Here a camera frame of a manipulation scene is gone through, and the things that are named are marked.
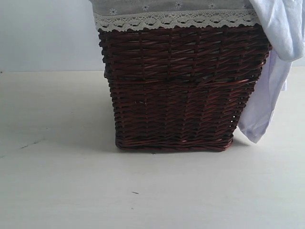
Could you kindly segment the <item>white t-shirt red lettering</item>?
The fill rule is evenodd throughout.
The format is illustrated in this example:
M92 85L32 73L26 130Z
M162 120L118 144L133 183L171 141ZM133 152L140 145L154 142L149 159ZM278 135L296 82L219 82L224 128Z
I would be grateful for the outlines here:
M240 117L240 131L253 143L266 133L292 63L305 55L303 0L251 1L272 50Z

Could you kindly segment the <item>dark brown wicker basket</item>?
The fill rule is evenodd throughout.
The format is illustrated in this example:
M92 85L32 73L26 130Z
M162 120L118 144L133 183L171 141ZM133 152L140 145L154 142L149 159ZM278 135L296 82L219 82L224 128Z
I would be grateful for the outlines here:
M272 48L260 25L99 31L120 149L224 151Z

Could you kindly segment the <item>grey floral lace basket liner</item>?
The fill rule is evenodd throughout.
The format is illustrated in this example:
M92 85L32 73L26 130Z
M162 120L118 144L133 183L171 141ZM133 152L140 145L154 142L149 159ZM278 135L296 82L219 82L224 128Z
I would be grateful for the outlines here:
M253 26L258 16L248 0L93 0L97 29L143 29Z

